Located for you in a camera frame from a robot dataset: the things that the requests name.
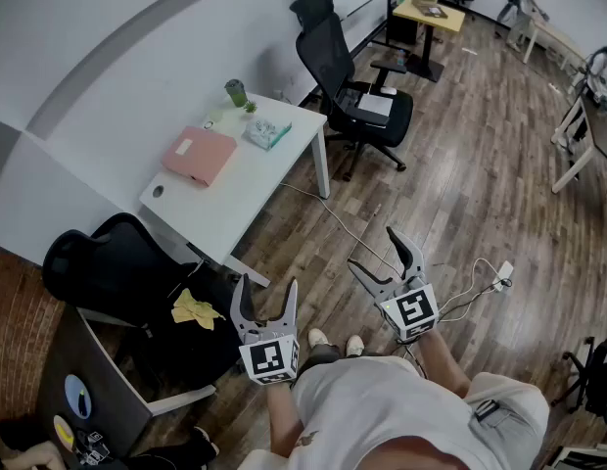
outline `yellow rag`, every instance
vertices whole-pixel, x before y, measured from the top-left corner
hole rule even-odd
[[[193,298],[188,289],[184,289],[179,295],[177,301],[173,304],[171,311],[173,320],[176,324],[197,320],[197,323],[204,329],[214,330],[214,320],[218,317],[225,320],[225,317],[212,308],[210,303],[198,302]]]

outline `person wearing black cap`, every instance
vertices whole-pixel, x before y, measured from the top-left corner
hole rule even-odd
[[[537,0],[508,0],[506,6],[499,13],[499,16],[497,16],[498,23],[501,23],[504,20],[512,7],[517,8],[517,19],[510,29],[506,44],[513,50],[521,52],[519,42],[523,39],[525,31],[528,29],[532,12],[537,10],[546,21],[549,21],[549,16],[538,6]]]

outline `blue oval object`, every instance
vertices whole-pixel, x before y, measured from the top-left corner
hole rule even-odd
[[[70,409],[79,418],[87,419],[92,412],[92,400],[86,385],[74,374],[65,379],[65,395],[69,401]]]

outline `pink box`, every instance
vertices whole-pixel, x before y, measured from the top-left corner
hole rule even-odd
[[[233,137],[198,127],[186,127],[164,154],[163,165],[210,186],[236,149]]]

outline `power strip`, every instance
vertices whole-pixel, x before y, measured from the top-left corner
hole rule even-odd
[[[514,269],[514,267],[508,261],[503,262],[503,265],[497,272],[497,276],[492,281],[493,287],[498,293],[501,292],[501,290],[506,286],[504,286],[501,282],[497,282],[497,281],[503,280],[505,278],[510,278],[510,275],[512,275],[513,269]]]

